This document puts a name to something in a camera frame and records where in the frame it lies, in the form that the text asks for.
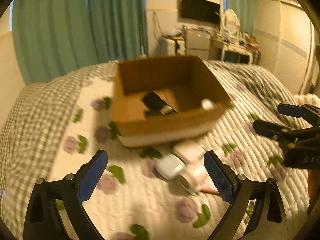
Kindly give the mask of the silver mini fridge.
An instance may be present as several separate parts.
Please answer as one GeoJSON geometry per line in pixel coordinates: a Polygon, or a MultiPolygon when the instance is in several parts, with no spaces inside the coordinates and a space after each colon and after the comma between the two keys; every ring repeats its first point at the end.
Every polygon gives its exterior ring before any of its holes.
{"type": "Polygon", "coordinates": [[[210,56],[211,36],[203,30],[184,30],[185,54],[208,60],[210,56]]]}

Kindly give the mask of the grey checkered bedspread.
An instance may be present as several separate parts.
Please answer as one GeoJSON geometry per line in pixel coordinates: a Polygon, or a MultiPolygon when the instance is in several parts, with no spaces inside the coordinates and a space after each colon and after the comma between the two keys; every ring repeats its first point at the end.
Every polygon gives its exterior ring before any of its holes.
{"type": "Polygon", "coordinates": [[[28,201],[36,179],[50,180],[51,162],[64,135],[50,83],[25,87],[1,133],[1,218],[17,239],[23,237],[28,201]]]}

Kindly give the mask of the large teal curtain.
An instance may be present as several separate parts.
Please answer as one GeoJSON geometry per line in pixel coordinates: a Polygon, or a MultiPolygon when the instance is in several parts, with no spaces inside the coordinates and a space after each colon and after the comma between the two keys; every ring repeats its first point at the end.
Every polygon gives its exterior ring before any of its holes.
{"type": "Polygon", "coordinates": [[[26,84],[148,52],[145,0],[14,0],[12,30],[26,84]]]}

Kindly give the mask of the white handheld device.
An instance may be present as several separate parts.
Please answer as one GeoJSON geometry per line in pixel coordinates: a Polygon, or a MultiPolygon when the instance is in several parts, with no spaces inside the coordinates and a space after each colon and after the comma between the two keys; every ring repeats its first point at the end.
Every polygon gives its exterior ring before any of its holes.
{"type": "Polygon", "coordinates": [[[190,193],[201,191],[208,173],[203,163],[189,164],[177,176],[178,182],[190,193]]]}

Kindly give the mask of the white red spray bottle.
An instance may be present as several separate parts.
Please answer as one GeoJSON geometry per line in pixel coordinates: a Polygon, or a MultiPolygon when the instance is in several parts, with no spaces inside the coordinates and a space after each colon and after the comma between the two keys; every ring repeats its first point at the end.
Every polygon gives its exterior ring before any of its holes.
{"type": "Polygon", "coordinates": [[[202,99],[201,107],[206,111],[210,111],[216,107],[216,104],[209,99],[202,99]]]}

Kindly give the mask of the white suitcase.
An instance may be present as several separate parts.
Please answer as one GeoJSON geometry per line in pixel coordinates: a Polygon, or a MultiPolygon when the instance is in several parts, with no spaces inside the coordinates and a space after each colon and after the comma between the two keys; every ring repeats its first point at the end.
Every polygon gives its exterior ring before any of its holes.
{"type": "Polygon", "coordinates": [[[185,55],[185,40],[176,38],[162,38],[159,41],[159,53],[161,55],[185,55]]]}

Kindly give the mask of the white dressing table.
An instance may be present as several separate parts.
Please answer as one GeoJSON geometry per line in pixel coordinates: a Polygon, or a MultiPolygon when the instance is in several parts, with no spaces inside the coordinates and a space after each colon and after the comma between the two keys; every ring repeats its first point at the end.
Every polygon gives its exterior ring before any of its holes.
{"type": "Polygon", "coordinates": [[[254,54],[254,50],[253,49],[249,49],[249,48],[241,46],[241,45],[227,43],[227,42],[220,41],[220,40],[217,40],[217,39],[212,39],[212,42],[213,42],[213,45],[216,48],[221,49],[221,61],[225,60],[225,53],[227,51],[230,51],[232,53],[237,53],[237,54],[240,54],[240,55],[248,56],[248,58],[249,58],[248,64],[249,65],[253,64],[253,54],[254,54]]]}

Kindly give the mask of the smartphone with lit screen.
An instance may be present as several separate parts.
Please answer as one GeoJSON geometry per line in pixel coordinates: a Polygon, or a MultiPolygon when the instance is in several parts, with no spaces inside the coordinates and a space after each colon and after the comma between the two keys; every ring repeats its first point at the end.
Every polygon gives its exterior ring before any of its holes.
{"type": "Polygon", "coordinates": [[[2,199],[5,198],[5,194],[6,194],[6,191],[5,191],[5,189],[3,189],[3,190],[1,191],[1,198],[2,198],[2,199]]]}

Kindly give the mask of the white floral quilted mat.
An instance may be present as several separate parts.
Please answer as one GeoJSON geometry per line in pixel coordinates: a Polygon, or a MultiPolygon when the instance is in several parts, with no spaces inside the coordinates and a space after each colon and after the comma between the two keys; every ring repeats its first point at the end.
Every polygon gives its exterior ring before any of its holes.
{"type": "MultiPolygon", "coordinates": [[[[277,143],[255,134],[257,118],[307,128],[302,119],[279,115],[279,103],[295,105],[292,94],[268,70],[258,66],[207,61],[231,104],[206,134],[194,141],[214,150],[236,173],[251,180],[276,180],[287,217],[289,239],[307,219],[308,173],[285,168],[277,143]]],[[[110,121],[114,64],[80,69],[50,83],[64,135],[51,162],[50,180],[76,172],[99,149],[109,162],[84,208],[105,239],[206,239],[228,204],[220,196],[189,193],[178,180],[167,181],[156,164],[173,144],[129,149],[110,121]]]]}

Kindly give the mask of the black wall television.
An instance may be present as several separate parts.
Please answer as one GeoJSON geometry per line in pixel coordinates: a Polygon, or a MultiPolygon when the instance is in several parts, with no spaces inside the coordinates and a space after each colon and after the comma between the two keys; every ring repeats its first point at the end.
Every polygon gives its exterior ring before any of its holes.
{"type": "Polygon", "coordinates": [[[220,5],[207,0],[182,0],[181,17],[220,24],[220,5]]]}

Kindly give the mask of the teal curtain by wardrobe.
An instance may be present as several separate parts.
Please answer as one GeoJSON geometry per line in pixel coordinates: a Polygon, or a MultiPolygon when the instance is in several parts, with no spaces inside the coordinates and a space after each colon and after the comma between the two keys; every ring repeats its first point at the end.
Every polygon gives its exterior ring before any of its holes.
{"type": "Polygon", "coordinates": [[[239,21],[240,32],[253,35],[255,20],[255,0],[226,0],[227,9],[232,9],[239,21]]]}

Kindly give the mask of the white louvered wardrobe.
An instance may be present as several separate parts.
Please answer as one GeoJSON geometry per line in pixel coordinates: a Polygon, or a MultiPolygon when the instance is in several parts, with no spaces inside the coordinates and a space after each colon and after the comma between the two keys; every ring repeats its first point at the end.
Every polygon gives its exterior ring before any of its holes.
{"type": "Polygon", "coordinates": [[[254,34],[260,65],[293,94],[306,94],[314,69],[315,28],[300,4],[256,0],[254,34]]]}

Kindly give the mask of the white rounded case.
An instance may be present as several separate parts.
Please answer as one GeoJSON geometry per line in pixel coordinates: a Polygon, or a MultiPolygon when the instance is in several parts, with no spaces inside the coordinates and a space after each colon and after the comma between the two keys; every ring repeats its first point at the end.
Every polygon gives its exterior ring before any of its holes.
{"type": "Polygon", "coordinates": [[[185,164],[191,164],[203,157],[205,149],[192,140],[186,140],[176,144],[172,148],[172,153],[185,164]]]}

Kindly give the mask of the long black box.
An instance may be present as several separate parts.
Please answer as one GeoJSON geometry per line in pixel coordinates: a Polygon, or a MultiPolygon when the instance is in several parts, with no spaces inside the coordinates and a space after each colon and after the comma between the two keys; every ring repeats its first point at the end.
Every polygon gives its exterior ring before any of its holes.
{"type": "Polygon", "coordinates": [[[178,114],[176,110],[174,110],[168,103],[166,103],[155,92],[149,92],[145,94],[144,97],[142,98],[142,102],[147,108],[147,110],[144,111],[144,115],[146,118],[154,117],[154,116],[178,114]]]}

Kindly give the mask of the black power adapter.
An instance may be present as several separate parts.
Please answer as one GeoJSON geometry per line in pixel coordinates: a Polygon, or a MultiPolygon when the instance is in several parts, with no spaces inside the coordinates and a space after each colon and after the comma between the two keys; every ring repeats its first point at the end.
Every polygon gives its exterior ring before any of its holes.
{"type": "Polygon", "coordinates": [[[165,101],[160,98],[155,92],[150,92],[146,94],[142,98],[142,102],[148,109],[147,111],[144,111],[145,117],[152,117],[157,115],[163,115],[161,112],[161,109],[166,106],[165,101]]]}

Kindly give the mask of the cream quilted bag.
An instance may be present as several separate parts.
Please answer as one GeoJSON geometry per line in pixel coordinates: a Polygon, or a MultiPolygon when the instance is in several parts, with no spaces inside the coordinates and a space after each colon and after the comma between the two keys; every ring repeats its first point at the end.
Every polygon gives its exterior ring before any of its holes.
{"type": "Polygon", "coordinates": [[[320,98],[315,94],[295,94],[293,96],[296,105],[313,105],[320,107],[320,98]]]}

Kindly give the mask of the brown cardboard box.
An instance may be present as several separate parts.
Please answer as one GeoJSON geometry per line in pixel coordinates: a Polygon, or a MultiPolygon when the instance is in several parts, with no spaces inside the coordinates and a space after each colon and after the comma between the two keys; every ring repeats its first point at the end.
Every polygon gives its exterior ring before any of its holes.
{"type": "Polygon", "coordinates": [[[111,121],[125,147],[193,138],[208,132],[229,108],[230,98],[207,63],[197,56],[121,61],[114,78],[111,121]],[[178,114],[146,118],[142,98],[155,92],[178,114]],[[201,100],[216,107],[206,111],[201,100]]]}

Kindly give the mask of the oval vanity mirror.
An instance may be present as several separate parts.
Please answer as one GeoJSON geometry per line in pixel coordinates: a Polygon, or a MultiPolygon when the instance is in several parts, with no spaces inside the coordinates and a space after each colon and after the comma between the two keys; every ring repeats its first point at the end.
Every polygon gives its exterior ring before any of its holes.
{"type": "Polygon", "coordinates": [[[220,18],[220,30],[228,32],[231,36],[238,36],[240,31],[240,20],[232,9],[227,9],[220,18]]]}

